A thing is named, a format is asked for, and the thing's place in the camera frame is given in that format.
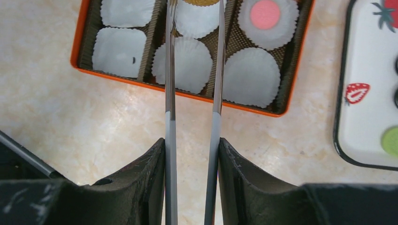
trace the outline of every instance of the white paper cup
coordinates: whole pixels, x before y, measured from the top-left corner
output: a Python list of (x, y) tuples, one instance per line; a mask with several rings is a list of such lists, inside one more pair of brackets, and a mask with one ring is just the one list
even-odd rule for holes
[[(209, 80), (212, 59), (204, 43), (187, 37), (177, 37), (175, 42), (175, 82), (176, 88), (199, 94)], [(158, 84), (165, 84), (166, 46), (163, 44), (155, 52), (152, 74)]]
[(117, 76), (137, 78), (146, 35), (136, 29), (102, 28), (97, 34), (92, 68)]
[(281, 75), (271, 54), (246, 48), (225, 63), (222, 97), (243, 104), (267, 107), (277, 96)]
[(219, 24), (220, 2), (211, 6), (195, 6), (178, 0), (176, 29), (184, 37), (202, 38), (214, 31)]
[(112, 27), (144, 27), (151, 21), (154, 6), (155, 0), (102, 0), (102, 22)]
[(253, 25), (251, 11), (253, 6), (262, 0), (244, 0), (238, 14), (240, 29), (254, 44), (267, 50), (282, 47), (294, 35), (299, 9), (295, 0), (272, 0), (279, 7), (280, 17), (275, 26), (262, 30)]

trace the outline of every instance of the white tray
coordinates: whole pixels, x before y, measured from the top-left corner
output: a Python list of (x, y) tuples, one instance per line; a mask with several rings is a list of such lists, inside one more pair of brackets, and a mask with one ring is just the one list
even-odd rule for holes
[(381, 16), (374, 15), (380, 9), (373, 3), (382, 2), (351, 0), (348, 7), (334, 142), (349, 163), (398, 170), (398, 157), (381, 144), (386, 130), (398, 126), (398, 28), (380, 28)]

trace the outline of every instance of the dark round button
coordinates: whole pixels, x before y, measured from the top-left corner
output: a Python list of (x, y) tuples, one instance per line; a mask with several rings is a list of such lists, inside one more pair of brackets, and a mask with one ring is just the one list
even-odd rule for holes
[(398, 89), (397, 89), (397, 91), (395, 92), (394, 102), (395, 102), (395, 105), (396, 105), (397, 108), (398, 108)]

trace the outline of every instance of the metal rod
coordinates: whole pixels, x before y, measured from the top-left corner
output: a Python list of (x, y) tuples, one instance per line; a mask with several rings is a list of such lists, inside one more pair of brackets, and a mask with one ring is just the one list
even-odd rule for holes
[(224, 2), (220, 0), (218, 30), (217, 68), (215, 74), (212, 133), (210, 140), (209, 166), (207, 171), (207, 192), (205, 208), (205, 225), (214, 224), (215, 197), (217, 192), (218, 145), (221, 136), (222, 77), (225, 62), (225, 21)]
[(45, 176), (51, 177), (51, 174), (56, 172), (55, 169), (50, 167), (47, 163), (45, 163), (39, 157), (35, 156), (22, 145), (11, 139), (2, 131), (0, 131), (0, 142), (7, 146), (9, 149), (11, 149), (14, 153), (19, 155), (21, 158), (26, 160), (26, 162), (28, 162), (30, 165), (42, 172)]
[(176, 89), (174, 42), (176, 0), (168, 0), (166, 17), (166, 225), (178, 224), (176, 159)]

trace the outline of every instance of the strawberry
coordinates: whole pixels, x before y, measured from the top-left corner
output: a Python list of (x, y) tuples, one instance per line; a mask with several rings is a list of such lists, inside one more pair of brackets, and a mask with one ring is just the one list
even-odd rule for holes
[(345, 102), (350, 104), (357, 104), (363, 100), (370, 90), (370, 85), (367, 83), (352, 83), (347, 86), (345, 91)]
[(376, 2), (372, 4), (380, 10), (373, 13), (380, 16), (379, 28), (382, 29), (386, 24), (387, 28), (395, 33), (395, 28), (398, 28), (398, 0), (381, 0), (381, 4)]

